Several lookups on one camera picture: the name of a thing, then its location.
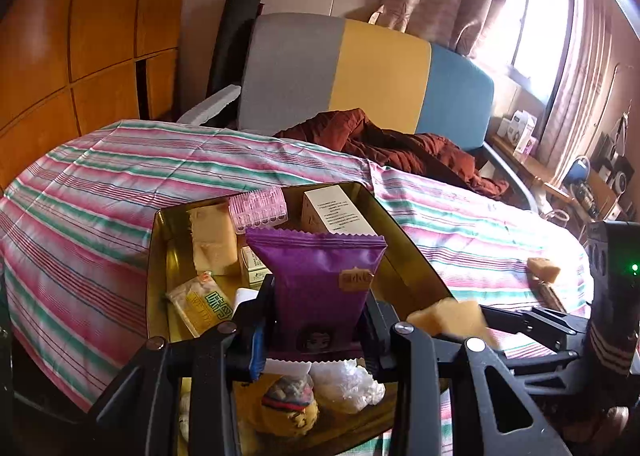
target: gold metal tray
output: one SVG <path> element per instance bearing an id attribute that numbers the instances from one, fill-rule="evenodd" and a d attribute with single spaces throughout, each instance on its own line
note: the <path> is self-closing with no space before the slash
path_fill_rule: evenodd
<path id="1" fill-rule="evenodd" d="M 296 228 L 304 192 L 334 184 L 313 184 L 282 189 L 287 203 L 288 228 Z M 391 303 L 402 320 L 413 311 L 427 308 L 451 294 L 433 267 L 376 199 L 357 182 L 339 183 L 377 234 L 387 243 L 385 256 L 374 278 L 376 298 Z M 188 211 L 213 205 L 226 197 L 202 200 L 159 210 L 151 234 L 146 283 L 146 329 L 149 337 L 162 336 L 171 342 L 191 338 L 191 334 L 164 298 L 164 294 L 196 276 L 193 266 Z M 238 236 L 242 244 L 244 236 Z M 242 286 L 240 276 L 216 276 L 216 282 L 233 299 Z M 190 382 L 184 382 L 183 388 Z M 359 445 L 391 428 L 396 405 L 396 385 L 387 384 L 385 397 L 376 406 L 347 415 L 320 410 L 314 428 L 300 438 L 278 438 L 241 429 L 244 456 L 271 454 L 329 455 Z M 178 456 L 186 456 L 186 444 L 179 437 Z"/>

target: purple wrapper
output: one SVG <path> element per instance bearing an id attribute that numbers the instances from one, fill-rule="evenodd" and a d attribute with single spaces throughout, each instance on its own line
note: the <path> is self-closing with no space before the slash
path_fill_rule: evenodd
<path id="1" fill-rule="evenodd" d="M 246 242 L 274 275 L 273 348 L 309 360 L 351 349 L 370 283 L 355 274 L 376 273 L 384 237 L 250 228 Z"/>

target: crumpled plastic bag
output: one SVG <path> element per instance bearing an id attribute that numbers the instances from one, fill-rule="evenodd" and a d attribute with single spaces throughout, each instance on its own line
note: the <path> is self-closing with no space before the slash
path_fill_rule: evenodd
<path id="1" fill-rule="evenodd" d="M 309 375 L 314 381 L 314 396 L 321 407 L 356 414 L 367 406 L 375 406 L 385 396 L 379 384 L 356 360 L 314 362 Z"/>

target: striped tablecloth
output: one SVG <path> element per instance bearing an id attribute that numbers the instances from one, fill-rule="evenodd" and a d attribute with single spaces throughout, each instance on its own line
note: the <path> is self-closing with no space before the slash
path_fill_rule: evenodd
<path id="1" fill-rule="evenodd" d="M 526 260 L 539 256 L 562 262 L 564 304 L 585 311 L 593 279 L 584 250 L 531 213 L 301 142 L 124 120 L 52 150 L 0 200 L 0 277 L 14 333 L 86 410 L 146 337 L 146 253 L 158 209 L 271 185 L 346 180 L 375 194 L 456 298 L 530 306 L 536 301 Z M 510 356 L 541 349 L 523 336 L 503 335 L 500 343 Z M 442 419 L 450 450 L 448 403 Z"/>

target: silver screw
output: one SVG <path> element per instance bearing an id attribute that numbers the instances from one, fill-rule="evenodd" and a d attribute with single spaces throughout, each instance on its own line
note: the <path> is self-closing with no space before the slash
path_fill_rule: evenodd
<path id="1" fill-rule="evenodd" d="M 408 322 L 397 322 L 394 324 L 394 330 L 401 335 L 408 335 L 414 331 L 414 325 L 409 324 Z"/>
<path id="2" fill-rule="evenodd" d="M 158 351 L 164 348 L 165 342 L 166 341 L 162 337 L 151 337 L 146 341 L 145 347 L 150 351 Z"/>
<path id="3" fill-rule="evenodd" d="M 485 346 L 486 344 L 484 344 L 484 341 L 482 339 L 479 339 L 478 337 L 471 337 L 470 339 L 466 340 L 466 347 L 471 351 L 475 351 L 476 353 L 484 351 Z"/>
<path id="4" fill-rule="evenodd" d="M 235 333 L 237 329 L 238 326 L 236 326 L 235 322 L 224 321 L 218 324 L 218 331 L 225 335 L 231 335 L 232 333 Z"/>

